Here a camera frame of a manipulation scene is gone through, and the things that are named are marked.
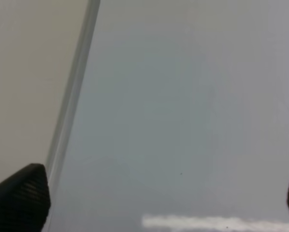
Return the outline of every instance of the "gray surface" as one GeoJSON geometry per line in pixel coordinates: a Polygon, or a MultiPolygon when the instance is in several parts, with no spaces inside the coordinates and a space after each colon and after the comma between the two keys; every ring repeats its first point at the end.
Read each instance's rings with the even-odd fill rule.
{"type": "Polygon", "coordinates": [[[289,0],[101,2],[50,231],[270,232],[288,183],[289,0]]]}

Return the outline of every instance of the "white wall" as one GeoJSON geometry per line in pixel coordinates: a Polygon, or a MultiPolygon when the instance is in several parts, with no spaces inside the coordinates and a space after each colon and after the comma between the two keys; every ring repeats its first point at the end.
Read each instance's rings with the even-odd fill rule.
{"type": "Polygon", "coordinates": [[[289,0],[101,1],[50,231],[289,223],[288,184],[289,0]]]}
{"type": "Polygon", "coordinates": [[[0,0],[0,181],[45,163],[88,0],[0,0]]]}

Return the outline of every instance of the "metal edge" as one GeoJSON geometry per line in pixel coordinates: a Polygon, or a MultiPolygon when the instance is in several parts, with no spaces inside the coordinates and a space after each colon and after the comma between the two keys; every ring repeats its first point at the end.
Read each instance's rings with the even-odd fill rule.
{"type": "Polygon", "coordinates": [[[91,47],[99,6],[100,0],[88,1],[85,18],[72,62],[69,80],[45,164],[52,206],[49,211],[47,222],[44,225],[43,232],[47,232],[50,229],[58,181],[72,130],[72,123],[86,70],[87,58],[91,47]]]}

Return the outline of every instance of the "white surface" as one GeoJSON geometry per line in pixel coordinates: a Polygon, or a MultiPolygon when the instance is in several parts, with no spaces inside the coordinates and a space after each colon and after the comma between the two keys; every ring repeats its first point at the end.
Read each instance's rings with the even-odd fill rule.
{"type": "Polygon", "coordinates": [[[88,0],[0,0],[0,181],[45,163],[88,0]]]}
{"type": "Polygon", "coordinates": [[[289,231],[288,184],[289,0],[101,1],[50,231],[289,231]]]}

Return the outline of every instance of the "gray panel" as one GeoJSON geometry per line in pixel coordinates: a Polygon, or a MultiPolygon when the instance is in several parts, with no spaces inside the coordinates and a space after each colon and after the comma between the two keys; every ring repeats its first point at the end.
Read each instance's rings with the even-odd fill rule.
{"type": "Polygon", "coordinates": [[[289,0],[101,2],[50,231],[285,232],[288,183],[289,0]]]}

